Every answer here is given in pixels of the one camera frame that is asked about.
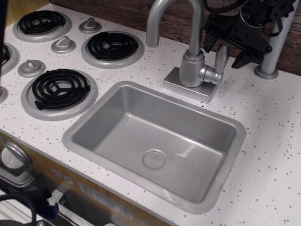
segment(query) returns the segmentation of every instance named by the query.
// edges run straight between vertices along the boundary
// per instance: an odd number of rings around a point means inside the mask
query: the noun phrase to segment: stove knob
[[[31,163],[29,156],[16,144],[6,141],[0,157],[2,163],[10,170],[19,169]]]
[[[75,42],[70,40],[67,36],[62,37],[60,40],[55,41],[51,45],[52,51],[58,54],[70,53],[75,48]]]
[[[102,26],[100,23],[96,22],[92,17],[90,17],[87,21],[83,22],[79,26],[79,31],[85,34],[93,34],[100,31]]]
[[[18,73],[25,78],[32,78],[44,73],[45,64],[39,60],[27,60],[18,67]]]

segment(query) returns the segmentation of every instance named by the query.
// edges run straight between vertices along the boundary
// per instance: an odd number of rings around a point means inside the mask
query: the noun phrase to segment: sink
[[[234,119],[122,81],[64,133],[63,144],[188,212],[204,213],[245,137]]]

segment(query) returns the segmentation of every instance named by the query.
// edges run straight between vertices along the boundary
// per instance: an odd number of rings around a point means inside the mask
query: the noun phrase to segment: wood grain wall
[[[31,13],[48,3],[48,0],[8,0],[5,26],[11,25],[22,16]]]
[[[50,0],[50,3],[89,14],[97,18],[116,22],[141,31],[146,31],[148,13],[154,0]],[[209,0],[211,7],[221,7],[233,3],[232,0]],[[164,14],[160,35],[169,39],[189,43],[192,8],[188,0],[178,0]],[[296,10],[277,68],[301,75],[301,3]],[[231,56],[239,51],[232,48]]]

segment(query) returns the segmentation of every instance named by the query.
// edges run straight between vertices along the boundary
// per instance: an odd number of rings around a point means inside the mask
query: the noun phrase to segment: sticker
[[[118,214],[124,216],[125,218],[127,218],[131,221],[133,220],[134,214],[131,211],[129,211],[128,209],[124,208],[123,206],[116,203],[112,199],[109,199],[107,196],[97,192],[96,190],[82,184],[81,182],[78,182],[78,184],[79,184],[81,191],[84,194],[86,194],[89,197],[91,197],[92,199],[98,201],[102,205],[110,208],[111,210],[117,212]]]

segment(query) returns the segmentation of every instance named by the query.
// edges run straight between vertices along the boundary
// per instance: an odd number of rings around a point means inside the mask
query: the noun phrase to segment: black cable
[[[28,199],[27,197],[25,197],[24,195],[21,195],[18,193],[0,195],[0,201],[9,200],[9,199],[15,199],[15,200],[21,202],[22,204],[26,205],[31,210],[32,223],[30,224],[30,226],[35,226],[36,218],[37,218],[37,211],[36,211],[36,208],[35,208],[34,204],[32,203],[32,201],[30,199]]]
[[[277,23],[277,27],[278,27],[278,32],[276,33],[271,33],[271,32],[268,32],[265,27],[262,28],[263,30],[263,33],[266,35],[266,36],[269,36],[269,37],[276,37],[278,36],[281,32],[282,32],[282,29],[283,29],[283,25],[282,25],[282,20],[281,18],[277,19],[276,20],[276,23]]]
[[[204,5],[205,9],[207,11],[209,11],[210,13],[219,14],[219,13],[229,12],[229,11],[241,6],[245,2],[246,2],[246,0],[238,0],[237,2],[234,2],[233,4],[231,4],[229,6],[224,6],[224,7],[221,7],[221,8],[210,8],[208,6],[207,0],[203,0],[203,5]]]

